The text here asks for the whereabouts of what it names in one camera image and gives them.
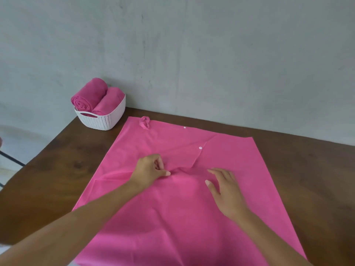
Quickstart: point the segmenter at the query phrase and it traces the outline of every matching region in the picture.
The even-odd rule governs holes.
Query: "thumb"
[[[213,196],[214,200],[216,201],[217,198],[218,198],[218,196],[220,195],[220,194],[218,193],[218,191],[216,190],[216,187],[215,187],[214,184],[213,184],[211,181],[209,181],[209,180],[205,180],[205,183],[206,183],[208,189],[210,190],[210,192],[212,193],[212,196]]]
[[[171,173],[167,170],[158,170],[158,176],[169,176]]]

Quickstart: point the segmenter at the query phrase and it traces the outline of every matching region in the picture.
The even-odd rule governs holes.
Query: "pink towel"
[[[125,183],[138,158],[160,153],[171,176],[158,179],[115,214],[77,256],[94,265],[267,266],[249,237],[215,204],[207,168],[234,172],[246,203],[305,256],[252,138],[129,117],[75,209]]]
[[[110,87],[106,95],[92,111],[93,114],[106,116],[118,107],[125,94],[119,88]]]
[[[78,111],[92,112],[106,95],[107,89],[104,80],[93,78],[71,98],[71,103]]]

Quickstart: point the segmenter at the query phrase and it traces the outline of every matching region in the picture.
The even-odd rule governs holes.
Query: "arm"
[[[218,208],[250,237],[269,265],[311,265],[248,209],[232,172],[217,168],[208,171],[216,176],[219,183],[220,193],[206,180]]]
[[[139,159],[127,183],[20,241],[0,256],[0,266],[68,265],[127,201],[168,175],[160,155]]]

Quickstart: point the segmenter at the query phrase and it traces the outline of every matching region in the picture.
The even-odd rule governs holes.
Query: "forearm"
[[[242,219],[234,219],[234,221],[255,243],[270,266],[311,265],[252,212],[248,212]]]
[[[126,183],[57,219],[0,256],[0,266],[66,266],[140,188]]]

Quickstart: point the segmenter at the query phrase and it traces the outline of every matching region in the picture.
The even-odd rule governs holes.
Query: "right hand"
[[[250,210],[245,203],[234,174],[231,171],[219,168],[212,168],[208,171],[216,176],[219,183],[218,192],[211,181],[205,181],[219,210],[229,219],[239,223],[250,213]]]

